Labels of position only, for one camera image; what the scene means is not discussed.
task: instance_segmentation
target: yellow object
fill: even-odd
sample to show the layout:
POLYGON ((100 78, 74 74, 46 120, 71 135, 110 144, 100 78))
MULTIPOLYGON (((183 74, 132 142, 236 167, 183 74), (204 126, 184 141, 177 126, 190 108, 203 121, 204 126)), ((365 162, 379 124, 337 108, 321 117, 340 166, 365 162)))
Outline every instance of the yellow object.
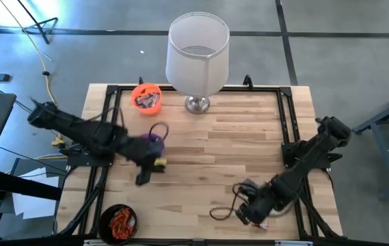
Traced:
POLYGON ((37 158, 36 160, 61 160, 61 159, 67 159, 67 156, 52 156, 52 157, 41 157, 37 158))
MULTIPOLYGON (((42 58, 42 55, 41 55, 41 52, 39 51, 38 47, 36 46, 35 42, 31 39, 29 33, 27 33, 27 30, 19 23, 19 21, 16 19, 16 17, 13 15, 13 13, 9 10, 9 8, 4 4, 4 2, 2 0, 0 0, 0 2, 3 4, 3 6, 6 8, 6 10, 9 12, 9 14, 14 18, 14 20, 16 21, 16 23, 18 23, 18 25, 21 27, 21 29, 24 31, 24 33, 27 35, 27 37, 30 39, 30 42, 33 44, 33 46, 35 47, 35 50, 36 52, 38 52, 38 55, 39 55, 39 59, 41 60, 41 63, 42 63, 42 67, 44 68, 44 71, 43 72, 46 72, 46 66, 45 66, 45 62, 44 62, 44 59, 42 58)), ((49 80, 49 76, 44 74, 44 77, 45 77, 45 85, 46 85, 46 90, 47 92, 49 93, 49 96, 50 96, 50 99, 51 101, 57 106, 57 102, 56 102, 56 99, 55 97, 53 96, 53 93, 51 92, 51 86, 50 86, 50 80, 49 80)), ((56 140, 55 141, 52 141, 51 142, 51 145, 52 146, 57 146, 58 144, 64 144, 64 140, 62 140, 61 138, 61 135, 59 134, 57 137, 56 137, 56 140)))
POLYGON ((58 145, 64 144, 64 143, 65 143, 65 141, 64 141, 62 138, 60 138, 60 135, 58 135, 58 136, 56 137, 56 139, 55 139, 54 141, 51 142, 51 145, 52 145, 52 146, 58 146, 58 145))
POLYGON ((167 165, 167 159, 165 159, 165 158, 157 158, 155 160, 155 166, 159 166, 159 165, 162 165, 162 166, 167 165))

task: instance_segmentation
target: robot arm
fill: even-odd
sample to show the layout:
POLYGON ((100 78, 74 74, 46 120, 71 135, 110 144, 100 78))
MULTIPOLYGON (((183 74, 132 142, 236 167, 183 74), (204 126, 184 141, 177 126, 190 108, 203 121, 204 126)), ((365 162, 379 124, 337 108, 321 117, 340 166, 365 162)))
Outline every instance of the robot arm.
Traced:
POLYGON ((160 142, 149 141, 141 137, 128 136, 124 126, 84 120, 60 111, 53 103, 38 103, 30 113, 27 121, 37 128, 55 130, 80 144, 96 158, 118 153, 141 167, 135 181, 143 185, 150 181, 155 160, 161 157, 160 142))
POLYGON ((261 187, 248 179, 243 182, 246 185, 240 186, 239 192, 248 199, 247 203, 240 205, 236 214, 244 224, 260 224, 272 209, 281 211, 295 202, 301 193, 302 180, 311 169, 322 168, 341 157, 328 152, 346 146, 351 129, 335 117, 317 121, 320 123, 317 135, 309 141, 292 143, 283 149, 284 162, 290 169, 276 174, 261 187))

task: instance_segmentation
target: yellow cable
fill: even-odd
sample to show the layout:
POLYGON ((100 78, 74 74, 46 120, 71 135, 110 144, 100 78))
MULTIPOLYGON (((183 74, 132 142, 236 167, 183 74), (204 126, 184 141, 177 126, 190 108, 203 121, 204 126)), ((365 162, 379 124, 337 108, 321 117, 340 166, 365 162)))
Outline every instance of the yellow cable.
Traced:
MULTIPOLYGON (((21 29, 25 32, 27 37, 30 39, 31 43, 33 44, 33 46, 35 47, 36 51, 38 52, 39 58, 41 59, 41 62, 42 62, 42 67, 44 68, 44 71, 46 71, 45 62, 44 62, 44 59, 42 58, 41 52, 39 51, 39 49, 36 46, 35 42, 33 42, 33 40, 30 38, 29 33, 27 33, 25 28, 19 23, 19 21, 15 18, 15 16, 12 14, 12 12, 9 10, 9 8, 4 4, 4 2, 2 0, 0 0, 0 2, 8 10, 9 14, 15 19, 16 23, 18 23, 18 25, 21 27, 21 29)), ((47 75, 45 75, 45 84, 46 84, 46 90, 49 93, 51 101, 57 106, 57 102, 56 102, 54 96, 51 93, 50 81, 49 81, 49 77, 47 75)))
POLYGON ((67 156, 53 156, 53 157, 41 157, 37 158, 36 160, 60 160, 60 159, 67 159, 67 156))
MULTIPOLYGON (((9 14, 14 18, 14 20, 16 21, 16 23, 18 23, 19 27, 21 27, 21 29, 24 31, 25 35, 27 35, 27 37, 30 39, 31 43, 33 44, 33 46, 35 47, 35 50, 38 52, 38 55, 39 55, 39 59, 41 60, 42 62, 42 67, 44 68, 44 72, 46 71, 46 67, 45 67, 45 62, 44 62, 44 59, 42 58, 42 55, 41 55, 41 52, 39 51, 38 47, 36 46, 35 42, 31 39, 29 33, 27 33, 27 30, 21 25, 21 23, 19 23, 19 21, 16 19, 15 15, 12 14, 12 12, 9 10, 9 8, 4 4, 3 0, 0 0, 0 2, 3 4, 3 6, 6 8, 6 10, 9 12, 9 14)), ((53 96, 53 93, 51 93, 51 86, 50 86, 50 80, 49 80, 49 76, 48 75, 44 75, 45 77, 45 85, 46 85, 46 90, 47 92, 49 93, 49 96, 50 96, 50 99, 51 101, 56 105, 57 107, 57 102, 56 102, 56 99, 55 97, 53 96)), ((51 145, 52 146, 56 146, 57 144, 59 143, 62 143, 64 144, 64 140, 62 139, 62 136, 61 134, 59 133, 55 139, 55 141, 52 141, 51 142, 51 145)))

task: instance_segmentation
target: black bowl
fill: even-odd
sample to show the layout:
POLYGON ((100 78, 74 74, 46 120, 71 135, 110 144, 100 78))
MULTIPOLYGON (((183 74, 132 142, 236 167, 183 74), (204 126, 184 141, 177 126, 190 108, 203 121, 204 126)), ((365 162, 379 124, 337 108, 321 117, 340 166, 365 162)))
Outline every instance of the black bowl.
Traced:
POLYGON ((116 204, 109 207, 103 214, 100 216, 100 221, 98 222, 98 233, 100 234, 101 240, 107 243, 108 245, 123 245, 128 243, 137 233, 138 229, 138 218, 135 214, 135 211, 130 206, 124 204, 116 204), (128 208, 133 218, 135 219, 135 225, 133 226, 133 233, 128 239, 116 239, 112 236, 112 230, 109 227, 109 222, 112 220, 113 216, 116 212, 118 212, 122 208, 128 208))

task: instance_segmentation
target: lamp base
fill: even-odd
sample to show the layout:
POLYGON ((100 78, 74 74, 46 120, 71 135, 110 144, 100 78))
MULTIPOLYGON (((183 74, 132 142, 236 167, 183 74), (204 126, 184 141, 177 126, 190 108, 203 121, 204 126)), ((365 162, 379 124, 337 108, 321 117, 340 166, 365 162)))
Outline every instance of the lamp base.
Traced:
POLYGON ((185 99, 185 107, 188 112, 194 114, 201 114, 208 110, 209 99, 201 96, 187 96, 185 99))

